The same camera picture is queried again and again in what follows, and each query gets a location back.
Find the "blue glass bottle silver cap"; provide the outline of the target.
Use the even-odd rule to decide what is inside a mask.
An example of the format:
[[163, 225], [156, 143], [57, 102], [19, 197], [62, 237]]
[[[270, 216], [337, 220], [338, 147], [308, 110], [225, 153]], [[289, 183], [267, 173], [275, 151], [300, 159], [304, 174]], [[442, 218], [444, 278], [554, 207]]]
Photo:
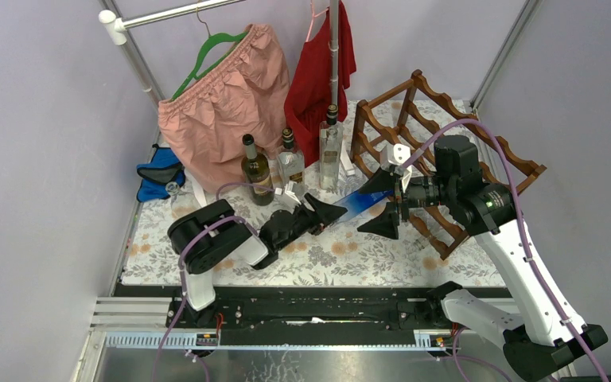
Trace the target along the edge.
[[347, 212], [334, 222], [334, 225], [343, 224], [354, 219], [362, 212], [387, 198], [390, 194], [389, 190], [377, 193], [360, 193], [359, 191], [350, 193], [334, 203], [335, 206], [347, 209]]

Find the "small clear bottle bluish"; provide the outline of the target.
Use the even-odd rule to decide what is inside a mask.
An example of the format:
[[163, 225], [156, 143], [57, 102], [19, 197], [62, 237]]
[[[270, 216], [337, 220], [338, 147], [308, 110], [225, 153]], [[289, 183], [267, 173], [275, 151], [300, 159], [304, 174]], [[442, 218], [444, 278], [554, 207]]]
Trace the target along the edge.
[[420, 235], [416, 236], [414, 239], [409, 240], [409, 242], [412, 245], [413, 249], [418, 252], [421, 252], [426, 248], [431, 247], [430, 239]]

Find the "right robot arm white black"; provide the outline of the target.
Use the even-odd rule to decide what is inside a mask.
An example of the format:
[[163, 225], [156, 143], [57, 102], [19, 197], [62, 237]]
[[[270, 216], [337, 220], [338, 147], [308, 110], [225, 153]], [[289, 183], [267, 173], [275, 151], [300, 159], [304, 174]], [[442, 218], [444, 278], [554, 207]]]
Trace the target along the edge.
[[360, 192], [389, 192], [391, 200], [360, 231], [397, 239], [399, 223], [412, 209], [443, 205], [485, 250], [518, 307], [517, 314], [507, 313], [447, 282], [426, 297], [429, 324], [473, 330], [501, 349], [526, 381], [549, 377], [607, 342], [603, 328], [586, 323], [564, 298], [531, 245], [513, 192], [484, 179], [473, 143], [460, 135], [438, 138], [435, 171], [424, 177], [413, 174], [410, 155], [403, 144], [383, 148], [378, 170]]

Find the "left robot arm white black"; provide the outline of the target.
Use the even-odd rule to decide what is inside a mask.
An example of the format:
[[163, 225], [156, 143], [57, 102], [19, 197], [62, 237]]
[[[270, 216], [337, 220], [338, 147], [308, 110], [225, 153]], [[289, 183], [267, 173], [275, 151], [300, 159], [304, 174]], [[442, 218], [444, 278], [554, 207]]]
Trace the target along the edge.
[[181, 294], [187, 302], [185, 317], [197, 327], [212, 322], [216, 300], [212, 271], [230, 255], [236, 254], [261, 270], [275, 262], [283, 248], [306, 233], [322, 233], [346, 213], [346, 208], [307, 193], [293, 210], [273, 212], [258, 230], [237, 216], [225, 199], [175, 220], [167, 236], [179, 255]]

